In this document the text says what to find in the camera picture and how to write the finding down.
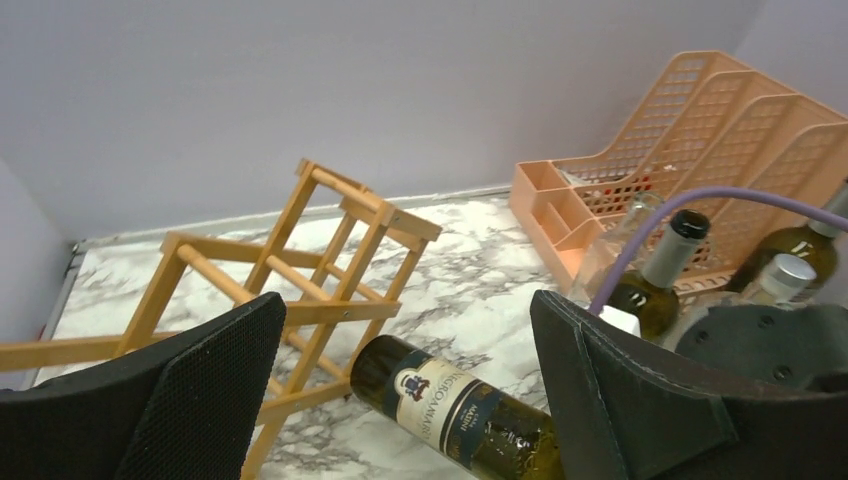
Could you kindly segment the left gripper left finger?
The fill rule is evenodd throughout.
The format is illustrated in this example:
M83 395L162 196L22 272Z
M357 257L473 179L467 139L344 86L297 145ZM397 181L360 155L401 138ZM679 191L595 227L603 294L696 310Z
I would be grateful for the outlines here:
M286 316L263 294L193 329L1 396L5 479L237 479Z

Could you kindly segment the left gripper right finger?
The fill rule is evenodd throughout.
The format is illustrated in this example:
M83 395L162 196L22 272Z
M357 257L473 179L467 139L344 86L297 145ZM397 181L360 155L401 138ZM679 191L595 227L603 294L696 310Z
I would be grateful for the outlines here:
M529 314L569 479L843 479L847 312L719 308L668 350L537 291Z

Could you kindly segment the green bottle brown label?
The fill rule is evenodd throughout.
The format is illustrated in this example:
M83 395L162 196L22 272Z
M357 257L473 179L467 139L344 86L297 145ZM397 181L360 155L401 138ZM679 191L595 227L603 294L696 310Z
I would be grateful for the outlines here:
M674 283L709 230L705 215L677 211L648 258L620 277L606 304L635 315L642 338L657 343L673 326L680 310Z

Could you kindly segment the green bottle navy cream label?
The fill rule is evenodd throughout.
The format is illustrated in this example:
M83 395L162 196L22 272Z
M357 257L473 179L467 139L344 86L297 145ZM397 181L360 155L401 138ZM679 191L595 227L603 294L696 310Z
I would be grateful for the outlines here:
M353 361L353 394L478 479L562 479L551 416L392 335Z

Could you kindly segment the tall clear glass bottle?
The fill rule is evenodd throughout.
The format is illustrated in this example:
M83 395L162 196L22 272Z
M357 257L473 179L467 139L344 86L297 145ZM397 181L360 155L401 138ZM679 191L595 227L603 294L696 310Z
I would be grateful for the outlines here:
M580 307L588 308L624 246L644 220L663 203L662 196L638 192L622 219L589 245L566 297Z

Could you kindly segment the wooden wine rack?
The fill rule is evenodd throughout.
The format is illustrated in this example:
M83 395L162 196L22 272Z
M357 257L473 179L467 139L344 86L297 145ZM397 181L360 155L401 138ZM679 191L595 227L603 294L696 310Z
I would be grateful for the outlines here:
M1 347L77 371L1 396L5 479L253 479L287 418L349 394L336 326L374 338L440 228L313 162L262 244L169 233L121 335Z

